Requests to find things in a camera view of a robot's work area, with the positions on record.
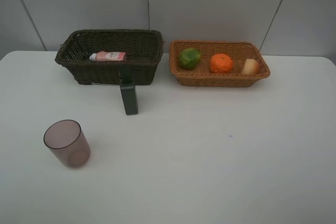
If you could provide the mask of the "translucent brown plastic cup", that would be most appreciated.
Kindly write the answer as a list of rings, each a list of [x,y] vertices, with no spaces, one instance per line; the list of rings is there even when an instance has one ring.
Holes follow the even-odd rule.
[[[66,167],[81,167],[90,158],[90,146],[80,124],[74,120],[61,120],[51,125],[43,141]]]

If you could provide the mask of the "red orange apple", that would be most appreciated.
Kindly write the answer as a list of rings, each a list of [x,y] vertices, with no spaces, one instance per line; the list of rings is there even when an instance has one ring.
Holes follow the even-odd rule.
[[[241,74],[259,74],[260,63],[255,59],[246,59]]]

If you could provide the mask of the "light brown wicker basket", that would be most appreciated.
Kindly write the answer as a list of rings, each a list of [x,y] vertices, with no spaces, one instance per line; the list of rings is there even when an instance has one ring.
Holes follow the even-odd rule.
[[[181,67],[179,56],[184,49],[194,48],[201,54],[195,69]],[[210,60],[215,54],[227,54],[233,60],[229,73],[211,73]],[[174,40],[170,43],[170,70],[178,83],[191,87],[250,87],[255,82],[270,76],[270,69],[259,50],[249,42]],[[242,74],[247,59],[256,60],[259,71],[256,74]]]

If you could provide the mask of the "orange mandarin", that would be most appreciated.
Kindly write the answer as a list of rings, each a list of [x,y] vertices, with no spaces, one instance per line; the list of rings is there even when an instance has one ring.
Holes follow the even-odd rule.
[[[211,73],[226,74],[233,69],[233,60],[227,54],[215,54],[211,57],[209,68]]]

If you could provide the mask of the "dark brown wicker basket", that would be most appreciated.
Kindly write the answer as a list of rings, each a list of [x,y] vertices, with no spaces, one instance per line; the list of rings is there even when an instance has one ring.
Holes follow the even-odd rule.
[[[156,30],[86,29],[73,32],[55,61],[83,85],[119,84],[119,70],[129,66],[137,85],[150,85],[163,55]]]

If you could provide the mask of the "pink detergent bottle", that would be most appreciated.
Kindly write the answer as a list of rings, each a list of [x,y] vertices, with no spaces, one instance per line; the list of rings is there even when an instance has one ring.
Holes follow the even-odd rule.
[[[90,57],[90,61],[124,61],[127,54],[125,52],[106,52],[100,51],[93,53]]]

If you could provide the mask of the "green lime fruit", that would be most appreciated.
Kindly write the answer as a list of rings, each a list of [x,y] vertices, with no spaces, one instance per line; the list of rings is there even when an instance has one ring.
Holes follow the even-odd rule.
[[[181,67],[186,70],[192,70],[196,68],[200,59],[201,53],[194,48],[184,49],[179,56]]]

